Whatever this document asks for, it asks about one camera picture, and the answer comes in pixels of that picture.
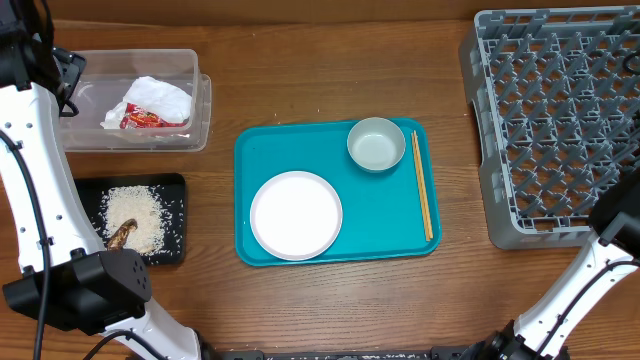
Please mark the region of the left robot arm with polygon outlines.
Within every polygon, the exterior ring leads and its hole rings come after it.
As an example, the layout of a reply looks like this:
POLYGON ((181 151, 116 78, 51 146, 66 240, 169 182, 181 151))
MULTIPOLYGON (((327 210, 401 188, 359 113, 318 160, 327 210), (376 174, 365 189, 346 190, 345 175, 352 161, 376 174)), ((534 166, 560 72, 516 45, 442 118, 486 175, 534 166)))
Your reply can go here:
POLYGON ((4 297, 39 329, 117 340, 143 359, 211 359, 202 336, 154 300, 141 256, 107 250, 82 206, 58 131, 78 112, 85 65, 55 45, 46 2, 2 3, 1 178, 22 274, 4 297))

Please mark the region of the red snack wrapper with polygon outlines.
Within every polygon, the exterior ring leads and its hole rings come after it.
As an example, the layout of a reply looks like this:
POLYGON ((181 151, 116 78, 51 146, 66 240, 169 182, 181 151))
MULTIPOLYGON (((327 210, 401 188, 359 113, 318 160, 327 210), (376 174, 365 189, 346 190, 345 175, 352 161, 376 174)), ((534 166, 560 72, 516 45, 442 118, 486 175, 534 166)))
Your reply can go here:
POLYGON ((142 107, 131 103, 126 104, 124 116, 119 124, 120 129, 169 128, 184 126, 185 122, 168 122, 155 113, 149 112, 142 107))

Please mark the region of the large white plate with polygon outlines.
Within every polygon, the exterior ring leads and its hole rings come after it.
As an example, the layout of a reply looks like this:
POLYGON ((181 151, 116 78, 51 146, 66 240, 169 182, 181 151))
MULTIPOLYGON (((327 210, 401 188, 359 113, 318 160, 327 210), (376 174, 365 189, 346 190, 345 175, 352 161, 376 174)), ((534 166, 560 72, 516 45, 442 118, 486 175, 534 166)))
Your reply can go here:
POLYGON ((267 180, 256 192, 249 221, 258 244, 286 261, 305 261, 328 250, 343 223, 334 187, 306 171, 288 171, 267 180))

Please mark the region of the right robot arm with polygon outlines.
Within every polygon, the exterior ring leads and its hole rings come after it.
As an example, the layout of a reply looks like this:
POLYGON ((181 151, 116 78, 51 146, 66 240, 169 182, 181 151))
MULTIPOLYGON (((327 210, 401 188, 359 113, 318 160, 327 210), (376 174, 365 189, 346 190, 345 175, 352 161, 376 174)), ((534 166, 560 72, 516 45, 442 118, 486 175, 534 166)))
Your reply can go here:
POLYGON ((527 312, 465 351, 465 359, 560 359, 564 342, 599 300, 639 269, 639 172, 594 205, 591 237, 549 291, 527 312))

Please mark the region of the grey small bowl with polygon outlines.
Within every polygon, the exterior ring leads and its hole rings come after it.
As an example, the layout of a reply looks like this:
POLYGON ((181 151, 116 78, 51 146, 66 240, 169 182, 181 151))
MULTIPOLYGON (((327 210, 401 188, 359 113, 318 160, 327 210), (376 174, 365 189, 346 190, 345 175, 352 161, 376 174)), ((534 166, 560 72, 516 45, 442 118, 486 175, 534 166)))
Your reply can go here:
POLYGON ((403 158, 406 139, 398 125, 389 119, 371 117, 360 120, 347 136, 347 151, 363 170, 384 172, 403 158))

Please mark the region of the large white tissue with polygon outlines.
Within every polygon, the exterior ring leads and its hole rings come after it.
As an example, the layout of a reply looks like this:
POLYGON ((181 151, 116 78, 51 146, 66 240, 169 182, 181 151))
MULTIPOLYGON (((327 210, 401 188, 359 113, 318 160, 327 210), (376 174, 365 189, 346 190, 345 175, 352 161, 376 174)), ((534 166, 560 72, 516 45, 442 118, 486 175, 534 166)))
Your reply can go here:
POLYGON ((120 129, 119 124, 127 103, 138 105, 168 122, 185 122, 186 126, 191 116, 192 96, 170 83, 150 76, 139 77, 127 90, 122 101, 106 113, 100 123, 101 127, 107 130, 120 129))

